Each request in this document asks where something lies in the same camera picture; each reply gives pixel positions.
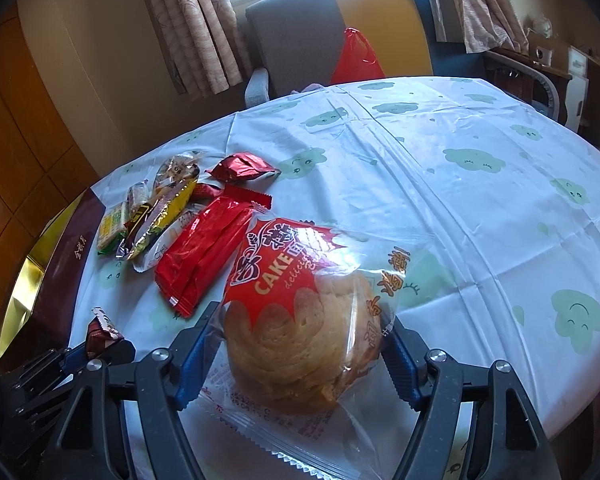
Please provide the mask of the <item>right pink curtain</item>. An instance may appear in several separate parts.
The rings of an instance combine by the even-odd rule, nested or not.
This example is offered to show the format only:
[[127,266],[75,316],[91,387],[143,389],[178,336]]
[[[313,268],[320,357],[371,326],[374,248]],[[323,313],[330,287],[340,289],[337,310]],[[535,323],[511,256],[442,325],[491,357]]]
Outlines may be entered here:
[[429,0],[436,39],[468,53],[504,48],[526,53],[529,43],[510,0]]

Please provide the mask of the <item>small red brown candy packet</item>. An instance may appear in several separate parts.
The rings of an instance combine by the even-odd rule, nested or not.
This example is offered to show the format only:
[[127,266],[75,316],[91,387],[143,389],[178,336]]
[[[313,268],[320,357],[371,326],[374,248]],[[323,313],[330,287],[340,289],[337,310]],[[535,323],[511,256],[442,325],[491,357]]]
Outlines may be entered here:
[[85,351],[88,356],[99,356],[124,336],[116,329],[107,313],[101,307],[92,309],[94,318],[87,325]]

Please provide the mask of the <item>grey yellow blue sofa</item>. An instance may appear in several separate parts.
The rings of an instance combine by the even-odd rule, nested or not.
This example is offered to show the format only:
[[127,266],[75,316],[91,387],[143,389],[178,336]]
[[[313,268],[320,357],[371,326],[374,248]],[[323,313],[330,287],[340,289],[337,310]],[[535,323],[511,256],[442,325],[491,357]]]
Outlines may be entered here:
[[430,0],[261,0],[246,9],[260,66],[248,81],[245,104],[330,84],[348,28],[362,32],[386,77],[486,76],[480,54],[437,40]]

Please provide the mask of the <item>left pink curtain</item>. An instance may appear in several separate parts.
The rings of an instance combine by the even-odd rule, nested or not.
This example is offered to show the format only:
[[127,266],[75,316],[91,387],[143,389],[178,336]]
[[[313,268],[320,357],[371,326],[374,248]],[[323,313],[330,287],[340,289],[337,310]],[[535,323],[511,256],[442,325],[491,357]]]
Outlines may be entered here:
[[215,96],[252,73],[230,0],[145,0],[166,68],[193,100]]

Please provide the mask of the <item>green yellow cracker packet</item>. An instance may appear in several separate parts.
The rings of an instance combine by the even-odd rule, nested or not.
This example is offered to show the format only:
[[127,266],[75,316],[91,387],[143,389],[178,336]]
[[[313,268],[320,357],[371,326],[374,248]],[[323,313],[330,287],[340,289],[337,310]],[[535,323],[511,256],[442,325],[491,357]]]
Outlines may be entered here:
[[97,252],[109,255],[114,252],[125,236],[125,223],[129,220],[128,206],[118,203],[102,217],[97,233]]

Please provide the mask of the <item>white tablecloth green clouds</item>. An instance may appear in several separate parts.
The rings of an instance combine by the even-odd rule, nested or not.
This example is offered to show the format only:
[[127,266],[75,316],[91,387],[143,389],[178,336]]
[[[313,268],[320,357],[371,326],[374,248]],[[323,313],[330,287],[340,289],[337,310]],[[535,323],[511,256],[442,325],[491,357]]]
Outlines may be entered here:
[[[202,172],[248,152],[277,217],[388,240],[402,262],[398,315],[457,361],[513,365],[555,437],[600,392],[600,152],[478,79],[413,77],[284,96],[186,132],[92,190],[108,207],[170,157]],[[140,358],[195,323],[152,271],[90,251],[70,344],[102,307]],[[383,362],[335,411],[279,416],[235,388],[222,344],[181,421],[210,479],[390,479],[417,415]]]

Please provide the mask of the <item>gold tin box maroon sides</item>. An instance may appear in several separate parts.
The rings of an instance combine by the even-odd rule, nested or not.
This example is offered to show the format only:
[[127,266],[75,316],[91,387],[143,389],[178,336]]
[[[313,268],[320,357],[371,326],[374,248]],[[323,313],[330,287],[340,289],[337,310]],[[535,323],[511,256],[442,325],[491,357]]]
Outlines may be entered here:
[[47,223],[15,279],[0,330],[0,367],[64,348],[76,296],[105,206],[87,188]]

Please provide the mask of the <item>pink curtain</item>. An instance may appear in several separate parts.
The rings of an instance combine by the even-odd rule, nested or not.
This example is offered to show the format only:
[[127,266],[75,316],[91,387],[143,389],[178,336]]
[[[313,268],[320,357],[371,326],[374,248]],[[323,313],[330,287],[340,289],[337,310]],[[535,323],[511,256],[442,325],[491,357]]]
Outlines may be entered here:
[[529,43],[510,0],[429,0],[436,39],[468,53],[504,48],[526,53]]
[[215,96],[252,73],[230,0],[145,0],[166,68],[193,100]]

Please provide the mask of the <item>cake bread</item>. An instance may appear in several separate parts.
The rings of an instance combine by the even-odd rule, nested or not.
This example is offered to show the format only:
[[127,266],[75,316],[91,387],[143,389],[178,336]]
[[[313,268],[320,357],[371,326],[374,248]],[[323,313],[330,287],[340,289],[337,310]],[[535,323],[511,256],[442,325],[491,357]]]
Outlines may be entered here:
[[320,479],[377,479],[388,346],[418,233],[370,234],[259,211],[212,322],[202,397],[259,448]]

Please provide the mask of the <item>clear bag orange bottom snack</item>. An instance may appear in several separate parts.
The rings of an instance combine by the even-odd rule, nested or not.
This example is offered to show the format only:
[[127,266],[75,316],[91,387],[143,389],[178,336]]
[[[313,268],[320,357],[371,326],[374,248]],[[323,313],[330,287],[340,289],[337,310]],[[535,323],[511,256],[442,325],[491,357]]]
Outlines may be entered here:
[[171,156],[157,170],[152,192],[158,195],[181,180],[197,179],[200,159],[201,154],[194,151]]

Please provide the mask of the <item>dark wooden side cabinet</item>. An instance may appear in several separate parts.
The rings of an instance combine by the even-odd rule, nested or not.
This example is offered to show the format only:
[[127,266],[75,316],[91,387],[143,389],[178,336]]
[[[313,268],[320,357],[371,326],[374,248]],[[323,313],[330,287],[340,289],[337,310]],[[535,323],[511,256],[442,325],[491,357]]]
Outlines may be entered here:
[[483,55],[488,81],[592,142],[600,133],[600,61],[564,40],[528,31],[529,50]]

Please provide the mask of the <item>dark yellow snack packet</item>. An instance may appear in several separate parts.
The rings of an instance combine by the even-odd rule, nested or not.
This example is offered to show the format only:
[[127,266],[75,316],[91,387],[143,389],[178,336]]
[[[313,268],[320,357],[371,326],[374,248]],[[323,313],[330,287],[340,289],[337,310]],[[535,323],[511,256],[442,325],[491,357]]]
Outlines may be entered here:
[[154,200],[138,206],[126,222],[116,257],[132,260],[144,252],[184,210],[196,185],[196,178],[179,180],[164,188]]

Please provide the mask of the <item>long red snack packet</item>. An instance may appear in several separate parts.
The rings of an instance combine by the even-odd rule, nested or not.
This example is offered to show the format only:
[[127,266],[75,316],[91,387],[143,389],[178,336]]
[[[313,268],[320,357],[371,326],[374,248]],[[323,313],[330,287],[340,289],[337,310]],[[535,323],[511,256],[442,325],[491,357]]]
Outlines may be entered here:
[[155,281],[171,308],[190,318],[246,234],[253,213],[272,206],[268,194],[227,185],[185,227],[159,260]]

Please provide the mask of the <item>red plastic bag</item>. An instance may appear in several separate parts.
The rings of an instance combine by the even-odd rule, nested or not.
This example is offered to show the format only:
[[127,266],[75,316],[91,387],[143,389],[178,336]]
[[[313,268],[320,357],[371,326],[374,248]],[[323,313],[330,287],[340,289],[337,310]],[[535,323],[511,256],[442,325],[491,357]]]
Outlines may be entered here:
[[347,27],[343,37],[343,47],[330,78],[331,84],[385,78],[376,52],[362,32],[354,27]]

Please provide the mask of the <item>shiny red foil snack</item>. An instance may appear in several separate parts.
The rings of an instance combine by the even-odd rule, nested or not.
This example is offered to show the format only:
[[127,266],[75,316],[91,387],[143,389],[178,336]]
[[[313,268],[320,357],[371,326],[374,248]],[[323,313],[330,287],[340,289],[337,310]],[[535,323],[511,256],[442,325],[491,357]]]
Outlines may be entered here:
[[208,174],[223,183],[240,183],[266,176],[277,176],[280,170],[262,157],[248,152],[231,154],[218,162]]

